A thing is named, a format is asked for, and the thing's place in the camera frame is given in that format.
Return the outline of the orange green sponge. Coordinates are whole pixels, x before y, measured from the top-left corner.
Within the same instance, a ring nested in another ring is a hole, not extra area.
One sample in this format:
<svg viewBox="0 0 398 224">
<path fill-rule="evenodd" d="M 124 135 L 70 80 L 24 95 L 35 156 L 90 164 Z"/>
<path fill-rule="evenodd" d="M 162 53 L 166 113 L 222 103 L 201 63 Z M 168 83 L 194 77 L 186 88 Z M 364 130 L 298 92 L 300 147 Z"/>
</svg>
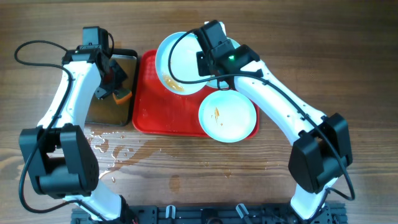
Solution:
<svg viewBox="0 0 398 224">
<path fill-rule="evenodd" d="M 122 105 L 130 100 L 132 97 L 132 91 L 127 88 L 120 88 L 114 90 L 112 96 L 117 105 Z"/>
</svg>

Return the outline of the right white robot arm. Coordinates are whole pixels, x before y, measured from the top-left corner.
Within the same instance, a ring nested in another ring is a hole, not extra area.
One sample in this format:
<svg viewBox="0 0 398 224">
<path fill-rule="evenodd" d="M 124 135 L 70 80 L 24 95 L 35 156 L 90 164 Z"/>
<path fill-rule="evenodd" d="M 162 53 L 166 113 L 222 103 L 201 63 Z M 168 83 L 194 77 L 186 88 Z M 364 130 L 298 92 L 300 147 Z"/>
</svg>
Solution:
<svg viewBox="0 0 398 224">
<path fill-rule="evenodd" d="M 327 116 L 306 104 L 284 86 L 247 45 L 230 48 L 222 55 L 200 50 L 196 61 L 201 76 L 214 75 L 248 97 L 282 130 L 292 145 L 289 172 L 297 183 L 290 206 L 303 221 L 313 221 L 340 176 L 349 195 L 355 193 L 347 168 L 353 162 L 348 123 L 342 115 Z"/>
</svg>

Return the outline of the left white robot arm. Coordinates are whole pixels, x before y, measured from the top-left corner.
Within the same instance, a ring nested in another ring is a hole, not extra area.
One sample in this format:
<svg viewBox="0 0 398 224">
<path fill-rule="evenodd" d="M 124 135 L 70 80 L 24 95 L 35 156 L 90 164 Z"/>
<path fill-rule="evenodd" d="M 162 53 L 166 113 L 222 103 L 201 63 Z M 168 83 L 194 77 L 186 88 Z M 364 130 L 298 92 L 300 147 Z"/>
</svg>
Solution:
<svg viewBox="0 0 398 224">
<path fill-rule="evenodd" d="M 68 50 L 60 69 L 63 77 L 50 108 L 36 128 L 24 129 L 19 146 L 24 168 L 19 182 L 22 206 L 29 178 L 35 192 L 74 203 L 100 223 L 134 223 L 126 200 L 100 181 L 98 160 L 84 133 L 91 99 L 104 75 L 111 73 L 109 56 L 101 49 Z"/>
</svg>

